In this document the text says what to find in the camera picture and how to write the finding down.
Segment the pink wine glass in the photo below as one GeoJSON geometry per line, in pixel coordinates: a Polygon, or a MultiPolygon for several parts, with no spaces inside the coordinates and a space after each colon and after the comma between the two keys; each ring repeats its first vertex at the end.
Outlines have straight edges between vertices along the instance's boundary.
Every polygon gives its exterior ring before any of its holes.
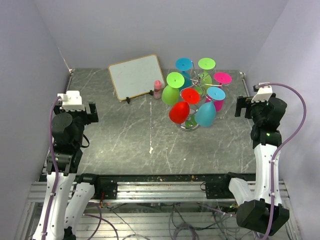
{"type": "Polygon", "coordinates": [[[213,75],[213,78],[215,81],[217,81],[219,83],[219,85],[217,87],[217,88],[219,88],[218,98],[215,98],[213,100],[215,110],[217,112],[219,112],[222,109],[222,107],[224,105],[225,98],[226,98],[226,94],[223,91],[222,87],[230,84],[232,82],[232,77],[228,73],[225,73],[225,72],[216,72],[213,75]]]}

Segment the blue wine glass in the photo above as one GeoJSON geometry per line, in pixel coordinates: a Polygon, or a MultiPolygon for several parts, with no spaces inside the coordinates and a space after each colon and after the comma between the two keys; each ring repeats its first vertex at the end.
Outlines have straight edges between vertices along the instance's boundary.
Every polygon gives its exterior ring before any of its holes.
{"type": "Polygon", "coordinates": [[[218,91],[216,86],[209,87],[206,94],[208,101],[202,104],[194,115],[196,123],[201,127],[210,127],[215,120],[217,111],[213,101],[218,98],[218,91]]]}
{"type": "Polygon", "coordinates": [[[179,88],[180,91],[192,85],[191,76],[188,73],[192,66],[192,61],[186,57],[179,58],[175,62],[176,69],[179,70],[184,77],[184,84],[179,88]]]}

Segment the green wine glass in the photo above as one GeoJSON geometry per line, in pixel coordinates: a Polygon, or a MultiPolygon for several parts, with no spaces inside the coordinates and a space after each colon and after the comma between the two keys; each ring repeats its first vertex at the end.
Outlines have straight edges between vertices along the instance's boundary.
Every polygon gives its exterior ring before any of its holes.
{"type": "Polygon", "coordinates": [[[171,72],[167,75],[166,82],[167,86],[163,89],[161,99],[166,105],[173,106],[179,100],[179,88],[184,85],[185,78],[179,72],[171,72]]]}
{"type": "Polygon", "coordinates": [[[212,77],[210,75],[216,67],[216,62],[212,58],[204,57],[198,61],[198,66],[203,70],[198,75],[200,77],[200,86],[196,86],[194,89],[200,94],[203,94],[203,90],[207,92],[207,89],[212,86],[212,77]]]}

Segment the red wine glass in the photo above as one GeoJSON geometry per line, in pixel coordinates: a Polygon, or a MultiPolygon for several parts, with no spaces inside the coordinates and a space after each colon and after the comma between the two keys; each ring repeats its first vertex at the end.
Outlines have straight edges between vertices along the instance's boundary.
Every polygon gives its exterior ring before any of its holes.
{"type": "Polygon", "coordinates": [[[200,101],[199,93],[193,88],[185,88],[181,93],[183,101],[176,103],[169,112],[169,118],[176,124],[182,124],[190,114],[190,105],[200,101]]]}

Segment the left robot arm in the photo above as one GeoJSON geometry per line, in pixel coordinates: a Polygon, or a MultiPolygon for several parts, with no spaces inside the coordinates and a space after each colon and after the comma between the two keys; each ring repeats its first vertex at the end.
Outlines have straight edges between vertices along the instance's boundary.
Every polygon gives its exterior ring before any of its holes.
{"type": "Polygon", "coordinates": [[[34,240],[74,240],[76,227],[90,199],[102,193],[96,174],[82,175],[69,196],[82,158],[85,126],[99,121],[96,104],[68,108],[57,99],[49,115],[52,138],[46,159],[46,192],[34,240]]]}

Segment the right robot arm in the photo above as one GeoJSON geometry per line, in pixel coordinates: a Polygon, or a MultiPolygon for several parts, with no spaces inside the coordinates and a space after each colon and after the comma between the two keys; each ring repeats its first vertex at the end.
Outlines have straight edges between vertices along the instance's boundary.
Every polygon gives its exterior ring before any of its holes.
{"type": "Polygon", "coordinates": [[[239,227],[265,236],[273,236],[290,218],[283,206],[279,190],[278,148],[282,135],[278,130],[287,104],[272,94],[269,100],[253,102],[252,97],[239,96],[235,116],[245,109],[245,118],[253,121],[250,138],[255,155],[255,189],[246,180],[232,177],[220,186],[221,194],[238,205],[236,222],[239,227]]]}

